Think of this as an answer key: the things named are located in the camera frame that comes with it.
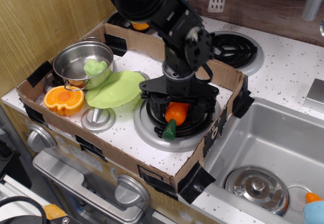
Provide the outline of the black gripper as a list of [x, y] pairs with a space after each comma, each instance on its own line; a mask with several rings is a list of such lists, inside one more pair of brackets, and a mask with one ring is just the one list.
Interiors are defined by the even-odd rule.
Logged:
[[170, 102], [190, 104], [185, 129], [203, 129], [210, 123], [219, 93], [219, 89], [199, 82], [195, 76], [187, 79], [161, 76], [141, 82], [139, 88], [147, 99], [147, 113], [157, 124], [167, 123], [165, 113]]

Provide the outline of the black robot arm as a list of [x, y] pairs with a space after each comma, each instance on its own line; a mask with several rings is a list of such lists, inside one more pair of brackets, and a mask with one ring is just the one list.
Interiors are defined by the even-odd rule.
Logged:
[[214, 57], [212, 38], [199, 14], [186, 0], [111, 2], [126, 20], [147, 23], [165, 44], [163, 75], [140, 84], [148, 114], [163, 122], [167, 105], [180, 102], [189, 104], [192, 124], [205, 122], [214, 111], [218, 90], [195, 75], [202, 67], [212, 76], [207, 62]]

